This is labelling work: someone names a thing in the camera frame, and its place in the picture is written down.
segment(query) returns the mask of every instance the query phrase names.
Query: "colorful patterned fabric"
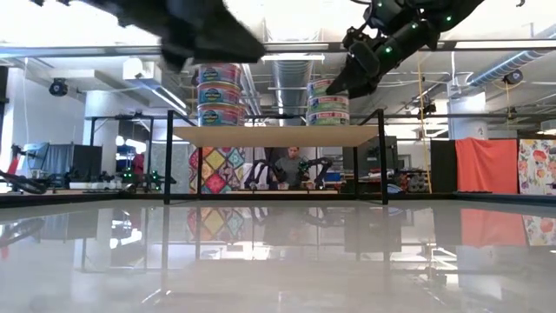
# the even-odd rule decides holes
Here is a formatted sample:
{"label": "colorful patterned fabric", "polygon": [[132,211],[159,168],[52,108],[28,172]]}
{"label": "colorful patterned fabric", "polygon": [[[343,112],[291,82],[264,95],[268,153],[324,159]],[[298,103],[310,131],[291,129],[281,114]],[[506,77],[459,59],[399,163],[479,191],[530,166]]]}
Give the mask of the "colorful patterned fabric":
{"label": "colorful patterned fabric", "polygon": [[520,140],[520,193],[556,195],[556,140]]}
{"label": "colorful patterned fabric", "polygon": [[[243,179],[243,148],[202,149],[202,193],[223,194],[241,188]],[[192,193],[197,187],[198,153],[193,151],[189,157],[189,187]]]}
{"label": "colorful patterned fabric", "polygon": [[556,219],[540,216],[523,216],[529,245],[554,246],[556,245]]}
{"label": "colorful patterned fabric", "polygon": [[[193,240],[196,236],[196,210],[188,213],[188,226]],[[201,241],[236,242],[243,239],[242,214],[232,208],[201,208]]]}

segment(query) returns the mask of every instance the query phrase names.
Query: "glossy white floor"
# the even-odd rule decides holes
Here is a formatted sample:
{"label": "glossy white floor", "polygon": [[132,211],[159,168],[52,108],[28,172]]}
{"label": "glossy white floor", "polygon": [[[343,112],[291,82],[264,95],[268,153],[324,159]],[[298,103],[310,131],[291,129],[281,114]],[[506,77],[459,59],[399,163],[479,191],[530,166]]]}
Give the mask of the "glossy white floor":
{"label": "glossy white floor", "polygon": [[445,201],[0,210],[0,312],[553,312],[549,210]]}

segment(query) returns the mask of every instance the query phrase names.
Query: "floral fabric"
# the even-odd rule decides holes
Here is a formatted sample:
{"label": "floral fabric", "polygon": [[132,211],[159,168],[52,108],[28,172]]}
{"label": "floral fabric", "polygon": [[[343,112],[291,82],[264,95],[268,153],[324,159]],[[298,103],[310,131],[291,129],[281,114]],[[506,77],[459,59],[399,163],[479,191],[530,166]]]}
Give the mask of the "floral fabric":
{"label": "floral fabric", "polygon": [[520,140],[520,193],[556,195],[556,140]]}

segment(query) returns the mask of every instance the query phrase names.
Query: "black robotic arm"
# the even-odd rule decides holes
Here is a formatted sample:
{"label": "black robotic arm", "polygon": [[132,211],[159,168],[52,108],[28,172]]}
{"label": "black robotic arm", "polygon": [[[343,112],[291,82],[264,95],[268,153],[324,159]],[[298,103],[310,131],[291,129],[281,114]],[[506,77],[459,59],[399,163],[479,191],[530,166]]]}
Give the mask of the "black robotic arm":
{"label": "black robotic arm", "polygon": [[[31,1],[42,5],[44,0]],[[82,1],[114,14],[122,26],[134,24],[160,36],[162,56],[176,70],[190,58],[196,63],[256,63],[266,53],[223,0]],[[348,51],[345,66],[327,93],[347,90],[355,98],[372,94],[384,75],[421,47],[435,50],[440,34],[466,19],[484,0],[351,1],[368,4],[365,23],[347,30],[342,42]],[[377,29],[377,36],[364,34],[367,26]]]}
{"label": "black robotic arm", "polygon": [[[259,172],[257,173],[256,168],[257,166],[259,166],[259,164],[261,165],[261,167],[259,168]],[[285,174],[282,170],[278,169],[276,165],[274,165],[273,163],[265,159],[255,160],[253,162],[253,166],[251,167],[251,170],[249,171],[247,179],[245,180],[244,183],[245,189],[257,190],[257,184],[259,184],[259,180],[261,179],[262,172],[267,167],[270,170],[272,170],[272,173],[274,174],[278,182],[280,183],[284,182]]]}
{"label": "black robotic arm", "polygon": [[[347,90],[350,98],[372,94],[382,77],[423,46],[436,50],[440,33],[468,17],[484,0],[373,0],[365,23],[350,28],[342,43],[344,69],[328,87],[329,95]],[[363,33],[377,29],[372,38]]]}
{"label": "black robotic arm", "polygon": [[298,175],[300,176],[299,180],[303,180],[303,177],[305,176],[305,173],[308,172],[309,168],[317,165],[321,165],[322,168],[319,174],[317,174],[317,176],[314,178],[314,187],[318,190],[323,190],[324,176],[327,174],[328,169],[330,169],[330,167],[332,166],[332,160],[327,157],[319,157],[314,160],[307,160],[302,162],[300,164],[300,171],[298,173]]}

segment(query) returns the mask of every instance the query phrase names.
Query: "can label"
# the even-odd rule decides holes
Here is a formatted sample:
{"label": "can label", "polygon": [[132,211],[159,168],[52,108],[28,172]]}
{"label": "can label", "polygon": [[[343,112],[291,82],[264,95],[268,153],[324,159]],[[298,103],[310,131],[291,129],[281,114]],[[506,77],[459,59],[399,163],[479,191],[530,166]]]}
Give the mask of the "can label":
{"label": "can label", "polygon": [[349,114],[341,112],[321,112],[308,116],[308,125],[349,125]]}
{"label": "can label", "polygon": [[204,103],[226,103],[237,104],[239,102],[238,89],[228,83],[214,83],[199,85],[199,104]]}
{"label": "can label", "polygon": [[199,83],[225,82],[237,85],[241,77],[242,70],[234,64],[205,64],[199,69]]}
{"label": "can label", "polygon": [[[322,97],[327,95],[327,88],[332,84],[334,79],[320,79],[309,83],[307,86],[307,91],[309,97]],[[339,95],[346,95],[345,91],[339,93]]]}
{"label": "can label", "polygon": [[309,112],[340,111],[348,112],[347,97],[316,97],[309,99]]}
{"label": "can label", "polygon": [[206,110],[199,112],[201,126],[236,126],[239,123],[237,112],[232,110]]}

